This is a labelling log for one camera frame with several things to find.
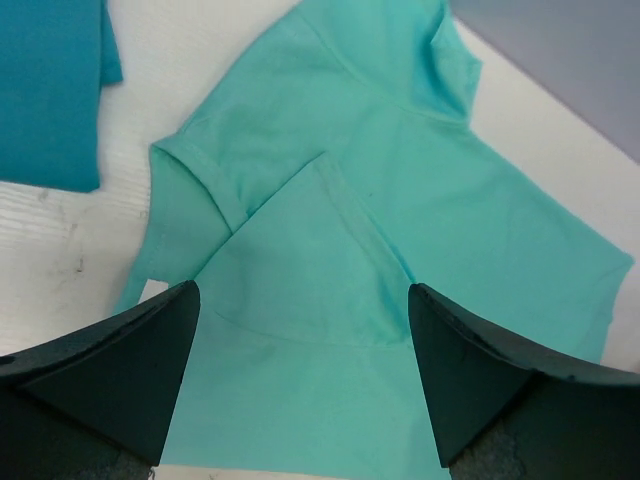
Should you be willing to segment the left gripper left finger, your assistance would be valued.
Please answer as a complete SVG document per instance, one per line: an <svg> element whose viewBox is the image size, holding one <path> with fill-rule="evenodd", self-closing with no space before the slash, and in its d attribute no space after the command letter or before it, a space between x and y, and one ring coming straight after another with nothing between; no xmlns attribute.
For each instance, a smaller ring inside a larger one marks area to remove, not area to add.
<svg viewBox="0 0 640 480"><path fill-rule="evenodd" d="M1 358L4 479L150 479L196 332L200 293L174 286Z"/></svg>

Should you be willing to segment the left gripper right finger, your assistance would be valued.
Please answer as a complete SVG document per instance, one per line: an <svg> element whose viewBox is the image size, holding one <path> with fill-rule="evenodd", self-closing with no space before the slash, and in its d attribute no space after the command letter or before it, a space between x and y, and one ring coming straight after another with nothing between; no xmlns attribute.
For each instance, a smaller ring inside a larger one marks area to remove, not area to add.
<svg viewBox="0 0 640 480"><path fill-rule="evenodd" d="M423 284L411 336L442 467L455 479L635 479L639 377L485 320Z"/></svg>

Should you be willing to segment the mint green t-shirt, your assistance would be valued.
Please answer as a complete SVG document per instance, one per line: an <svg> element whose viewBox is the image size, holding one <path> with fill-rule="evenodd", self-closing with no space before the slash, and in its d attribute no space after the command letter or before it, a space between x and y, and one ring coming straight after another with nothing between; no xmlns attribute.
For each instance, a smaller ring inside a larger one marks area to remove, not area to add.
<svg viewBox="0 0 640 480"><path fill-rule="evenodd" d="M151 146L119 308L151 281L201 297L164 463L446 478L415 282L601 358L633 260L474 135L480 73L444 1L304 1Z"/></svg>

